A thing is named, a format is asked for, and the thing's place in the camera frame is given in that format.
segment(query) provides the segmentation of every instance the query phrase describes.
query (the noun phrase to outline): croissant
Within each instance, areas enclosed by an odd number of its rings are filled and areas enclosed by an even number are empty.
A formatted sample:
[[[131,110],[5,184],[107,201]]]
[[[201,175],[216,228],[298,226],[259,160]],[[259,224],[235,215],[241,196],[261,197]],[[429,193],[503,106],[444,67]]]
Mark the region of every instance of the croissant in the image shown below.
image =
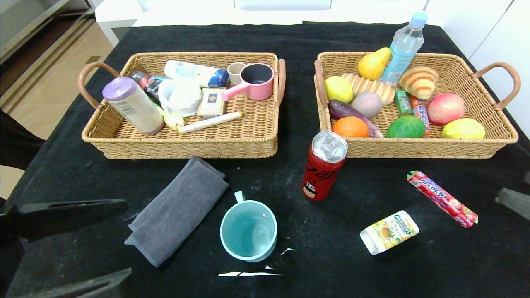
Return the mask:
[[[401,75],[399,85],[419,99],[429,99],[436,87],[438,73],[427,66],[415,66]]]
[[[383,82],[368,80],[357,74],[345,73],[342,77],[348,80],[355,96],[361,92],[373,92],[381,98],[381,102],[384,106],[394,101],[396,89],[390,85],[385,85]]]

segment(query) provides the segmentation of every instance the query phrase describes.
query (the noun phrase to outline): blue cup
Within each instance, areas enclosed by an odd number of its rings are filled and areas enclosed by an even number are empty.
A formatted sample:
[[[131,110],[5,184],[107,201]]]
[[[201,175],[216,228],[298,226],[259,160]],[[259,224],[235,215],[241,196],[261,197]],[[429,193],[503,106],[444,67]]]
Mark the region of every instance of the blue cup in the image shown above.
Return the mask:
[[[221,243],[236,259],[247,262],[265,260],[276,246],[276,218],[265,204],[245,200],[242,191],[234,195],[237,204],[226,212],[221,222]]]

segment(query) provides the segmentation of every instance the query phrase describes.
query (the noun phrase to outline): wicker basket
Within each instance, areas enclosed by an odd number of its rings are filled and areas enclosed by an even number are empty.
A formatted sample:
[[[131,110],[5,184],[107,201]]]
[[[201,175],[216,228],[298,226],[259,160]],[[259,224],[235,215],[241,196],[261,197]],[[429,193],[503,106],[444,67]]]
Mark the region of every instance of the wicker basket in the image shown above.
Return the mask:
[[[335,122],[330,119],[324,80],[333,75],[356,73],[357,64],[366,54],[369,53],[323,52],[318,55],[314,81],[321,130],[331,130]],[[439,73],[435,94],[451,92],[464,99],[465,117],[480,122],[486,129],[486,137],[442,138],[443,127],[431,125],[429,138],[346,138],[347,157],[485,159],[518,140],[517,132],[502,111],[520,89],[520,78],[513,67],[506,63],[494,63],[474,74],[462,58],[447,54],[416,54],[411,66],[419,65],[430,66]],[[505,68],[514,79],[514,90],[498,104],[478,80],[484,73],[497,66]],[[392,102],[384,106],[371,121],[384,134],[398,116],[396,106]]]
[[[85,89],[86,75],[103,67],[114,76],[129,76],[135,71],[164,75],[168,60],[179,60],[226,69],[234,62],[265,63],[275,71],[273,94],[269,99],[254,101],[244,93],[233,97],[226,112],[243,111],[243,118],[180,134],[165,126],[154,135],[141,134],[124,121],[106,100],[99,104]],[[103,63],[92,63],[83,69],[78,80],[81,94],[96,109],[81,134],[110,159],[179,159],[193,155],[207,158],[262,158],[273,156],[278,149],[278,113],[285,91],[285,61],[266,52],[147,52],[135,54],[121,71]],[[186,124],[198,121],[186,117]]]

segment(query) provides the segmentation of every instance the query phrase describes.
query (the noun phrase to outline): pink handle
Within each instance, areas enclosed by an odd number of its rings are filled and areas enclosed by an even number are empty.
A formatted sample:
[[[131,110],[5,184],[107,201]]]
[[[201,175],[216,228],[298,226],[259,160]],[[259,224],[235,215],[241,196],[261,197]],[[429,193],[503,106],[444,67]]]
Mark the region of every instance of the pink handle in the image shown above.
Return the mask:
[[[234,86],[230,89],[227,89],[221,93],[221,98],[224,101],[230,100],[230,98],[236,96],[237,94],[246,91],[249,88],[249,84],[245,81],[242,81],[237,86]]]

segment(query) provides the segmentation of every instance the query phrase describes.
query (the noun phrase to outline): red apple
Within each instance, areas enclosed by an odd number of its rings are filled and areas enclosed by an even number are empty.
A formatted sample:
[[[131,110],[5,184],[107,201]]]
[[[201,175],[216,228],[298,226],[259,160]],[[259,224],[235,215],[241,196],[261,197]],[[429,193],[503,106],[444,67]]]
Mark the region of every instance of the red apple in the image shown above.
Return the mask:
[[[464,117],[464,100],[454,93],[442,93],[433,97],[427,106],[429,122],[434,125],[447,123]]]

